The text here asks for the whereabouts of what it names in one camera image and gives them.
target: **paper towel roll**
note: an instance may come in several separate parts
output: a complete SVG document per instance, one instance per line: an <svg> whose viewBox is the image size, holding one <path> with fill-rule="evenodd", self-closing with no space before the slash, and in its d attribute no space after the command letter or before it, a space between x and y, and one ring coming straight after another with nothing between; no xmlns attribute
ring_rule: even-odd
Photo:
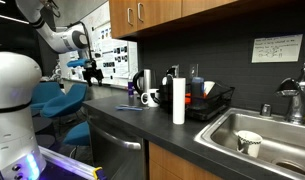
<svg viewBox="0 0 305 180"><path fill-rule="evenodd" d="M173 78L173 123L184 124L185 78Z"/></svg>

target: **bottle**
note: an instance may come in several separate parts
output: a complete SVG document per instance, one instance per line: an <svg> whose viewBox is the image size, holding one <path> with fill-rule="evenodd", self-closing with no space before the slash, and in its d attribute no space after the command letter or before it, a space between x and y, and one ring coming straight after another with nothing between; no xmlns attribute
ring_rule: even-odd
<svg viewBox="0 0 305 180"><path fill-rule="evenodd" d="M128 78L128 95L131 98L134 97L133 76L131 73L129 73L129 78Z"/></svg>
<svg viewBox="0 0 305 180"><path fill-rule="evenodd" d="M191 105L195 109L202 109L204 97L204 78L193 77L191 84Z"/></svg>

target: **paper sign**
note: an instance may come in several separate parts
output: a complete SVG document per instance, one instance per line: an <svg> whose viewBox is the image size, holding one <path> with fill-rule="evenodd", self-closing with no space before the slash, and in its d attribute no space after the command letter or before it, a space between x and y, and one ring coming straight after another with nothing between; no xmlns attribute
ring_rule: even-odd
<svg viewBox="0 0 305 180"><path fill-rule="evenodd" d="M302 36L299 34L255 39L252 63L298 61Z"/></svg>

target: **cabinet handle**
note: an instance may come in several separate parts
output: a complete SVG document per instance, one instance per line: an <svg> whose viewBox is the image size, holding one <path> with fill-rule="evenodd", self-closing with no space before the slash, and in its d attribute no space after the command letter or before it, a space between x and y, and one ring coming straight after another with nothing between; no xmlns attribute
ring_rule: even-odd
<svg viewBox="0 0 305 180"><path fill-rule="evenodd" d="M91 125L91 127L93 127L93 129L95 130L95 132L97 132L98 134L100 134L102 137L104 137L105 139L107 139L108 141L119 145L121 147L124 147L126 149L132 149L132 150L141 150L141 144L138 142L129 142L129 141L124 141L121 140L105 131L103 131L102 129L96 127L91 120L88 121L89 125Z"/></svg>
<svg viewBox="0 0 305 180"><path fill-rule="evenodd" d="M128 23L133 26L133 24L131 23L131 20L130 20L130 11L133 12L133 10L131 8L128 8Z"/></svg>
<svg viewBox="0 0 305 180"><path fill-rule="evenodd" d="M141 6L143 7L142 3L138 3L138 18L140 21L143 22L143 19L141 19Z"/></svg>

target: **robotic arm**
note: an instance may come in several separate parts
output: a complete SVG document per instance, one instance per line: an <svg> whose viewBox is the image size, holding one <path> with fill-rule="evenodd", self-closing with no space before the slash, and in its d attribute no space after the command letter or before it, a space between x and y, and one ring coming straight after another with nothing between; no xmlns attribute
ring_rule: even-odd
<svg viewBox="0 0 305 180"><path fill-rule="evenodd" d="M40 10L43 7L53 7L54 2L52 0L16 0L16 4L32 27L36 29L42 38L57 53L66 53L89 48L87 32L81 24L73 25L64 32L54 32L43 20ZM84 64L84 79L86 79L89 86L92 85L92 77L97 79L99 85L102 85L101 81L103 79L103 74L100 69L96 69L96 62L91 57L90 48L89 56L90 60Z"/></svg>

